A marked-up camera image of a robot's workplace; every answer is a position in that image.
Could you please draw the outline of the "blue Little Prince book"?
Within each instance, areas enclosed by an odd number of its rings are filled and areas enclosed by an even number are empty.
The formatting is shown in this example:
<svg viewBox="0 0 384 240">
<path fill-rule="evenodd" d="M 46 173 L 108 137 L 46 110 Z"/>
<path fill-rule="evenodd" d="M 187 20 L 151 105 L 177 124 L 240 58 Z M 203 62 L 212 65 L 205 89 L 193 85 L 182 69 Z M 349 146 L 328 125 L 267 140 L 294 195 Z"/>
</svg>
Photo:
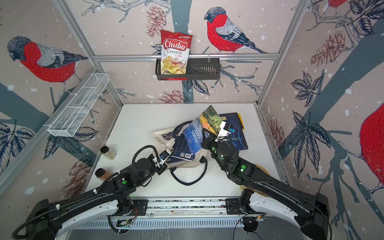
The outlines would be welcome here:
<svg viewBox="0 0 384 240">
<path fill-rule="evenodd" d="M 231 139 L 231 142 L 235 146 L 235 148 L 239 151 L 248 149 L 248 144 L 242 129 L 236 129 L 228 137 L 229 139 Z"/>
</svg>

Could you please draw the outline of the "cream canvas tote bag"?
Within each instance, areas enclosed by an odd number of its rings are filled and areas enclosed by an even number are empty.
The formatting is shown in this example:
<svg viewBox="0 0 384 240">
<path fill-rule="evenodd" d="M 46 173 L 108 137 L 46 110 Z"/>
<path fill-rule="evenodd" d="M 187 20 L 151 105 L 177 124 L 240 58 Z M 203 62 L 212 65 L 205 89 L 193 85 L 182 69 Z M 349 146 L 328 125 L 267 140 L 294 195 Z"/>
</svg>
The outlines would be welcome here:
<svg viewBox="0 0 384 240">
<path fill-rule="evenodd" d="M 179 137 L 181 134 L 183 134 L 183 131 L 190 125 L 192 121 L 187 121 L 184 123 L 181 123 L 180 125 L 174 127 L 165 129 L 162 131 L 157 131 L 152 133 L 152 137 L 155 143 L 155 147 L 159 152 L 159 155 L 164 150 L 169 150 L 171 152 L 171 149 L 173 145 L 175 144 L 175 140 L 177 137 Z M 207 151 L 204 149 L 200 149 L 195 154 L 195 159 L 193 161 L 183 161 L 179 163 L 169 163 L 170 158 L 165 162 L 165 165 L 167 166 L 167 169 L 170 170 L 171 176 L 180 184 L 184 186 L 191 186 L 196 183 L 198 183 L 206 174 L 207 168 L 208 168 L 208 160 L 206 158 Z M 194 181 L 192 182 L 184 182 L 180 180 L 176 175 L 175 171 L 178 168 L 195 168 L 198 166 L 204 165 L 203 173 Z"/>
</svg>

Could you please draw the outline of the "blue Animal Farm book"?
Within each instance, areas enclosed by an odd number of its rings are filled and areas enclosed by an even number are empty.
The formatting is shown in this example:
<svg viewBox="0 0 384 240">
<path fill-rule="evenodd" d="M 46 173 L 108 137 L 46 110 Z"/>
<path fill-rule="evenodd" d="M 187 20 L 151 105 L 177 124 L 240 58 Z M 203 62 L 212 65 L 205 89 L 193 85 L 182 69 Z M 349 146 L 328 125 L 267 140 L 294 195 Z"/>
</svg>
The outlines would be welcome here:
<svg viewBox="0 0 384 240">
<path fill-rule="evenodd" d="M 222 121 L 213 106 L 209 106 L 186 127 L 183 134 L 191 154 L 196 154 L 202 148 L 203 137 L 219 134 Z"/>
</svg>

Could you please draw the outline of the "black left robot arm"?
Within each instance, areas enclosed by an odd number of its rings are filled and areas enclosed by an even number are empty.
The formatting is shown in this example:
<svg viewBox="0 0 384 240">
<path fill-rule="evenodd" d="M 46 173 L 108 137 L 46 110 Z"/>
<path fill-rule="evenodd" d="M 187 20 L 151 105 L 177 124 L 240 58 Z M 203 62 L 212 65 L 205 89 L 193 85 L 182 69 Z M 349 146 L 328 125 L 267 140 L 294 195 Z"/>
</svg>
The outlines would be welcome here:
<svg viewBox="0 0 384 240">
<path fill-rule="evenodd" d="M 153 156 L 139 159 L 103 183 L 78 196 L 50 203 L 39 201 L 26 221 L 14 230 L 15 240 L 53 240 L 72 227 L 103 216 L 143 216 L 147 200 L 132 200 L 130 194 L 149 184 L 165 169 L 165 161 Z"/>
</svg>

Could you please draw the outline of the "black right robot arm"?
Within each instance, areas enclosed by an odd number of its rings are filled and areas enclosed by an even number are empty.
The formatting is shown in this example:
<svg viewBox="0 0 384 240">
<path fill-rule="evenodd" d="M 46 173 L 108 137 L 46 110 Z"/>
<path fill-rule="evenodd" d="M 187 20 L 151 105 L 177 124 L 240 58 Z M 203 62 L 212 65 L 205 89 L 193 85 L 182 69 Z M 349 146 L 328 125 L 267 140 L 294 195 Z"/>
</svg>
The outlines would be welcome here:
<svg viewBox="0 0 384 240">
<path fill-rule="evenodd" d="M 229 180 L 244 186 L 239 199 L 242 212 L 273 215 L 292 223 L 312 240 L 332 238 L 328 198 L 290 187 L 271 177 L 239 156 L 239 150 L 214 134 L 203 137 L 203 149 L 209 150 Z"/>
</svg>

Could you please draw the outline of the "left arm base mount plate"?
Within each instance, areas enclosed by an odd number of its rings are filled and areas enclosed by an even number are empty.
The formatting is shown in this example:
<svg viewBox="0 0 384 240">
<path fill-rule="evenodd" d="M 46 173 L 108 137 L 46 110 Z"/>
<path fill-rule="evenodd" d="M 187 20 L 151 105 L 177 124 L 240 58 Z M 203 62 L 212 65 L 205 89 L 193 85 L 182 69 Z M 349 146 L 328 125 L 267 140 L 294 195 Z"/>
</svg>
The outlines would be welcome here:
<svg viewBox="0 0 384 240">
<path fill-rule="evenodd" d="M 127 200 L 127 201 L 120 201 L 118 200 L 118 210 L 115 214 L 113 214 L 114 217 L 122 217 L 122 216 L 145 216 L 147 207 L 148 207 L 148 200 Z"/>
</svg>

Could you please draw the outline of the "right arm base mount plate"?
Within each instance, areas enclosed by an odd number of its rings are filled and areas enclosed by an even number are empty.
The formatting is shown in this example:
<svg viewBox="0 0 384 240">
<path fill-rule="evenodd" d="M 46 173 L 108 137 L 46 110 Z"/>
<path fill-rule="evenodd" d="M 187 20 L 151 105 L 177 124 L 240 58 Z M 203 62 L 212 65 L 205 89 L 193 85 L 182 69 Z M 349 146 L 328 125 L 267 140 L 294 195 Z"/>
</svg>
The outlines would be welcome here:
<svg viewBox="0 0 384 240">
<path fill-rule="evenodd" d="M 239 198 L 225 199 L 225 206 L 228 215 L 245 215 L 254 212 L 249 204 Z"/>
</svg>

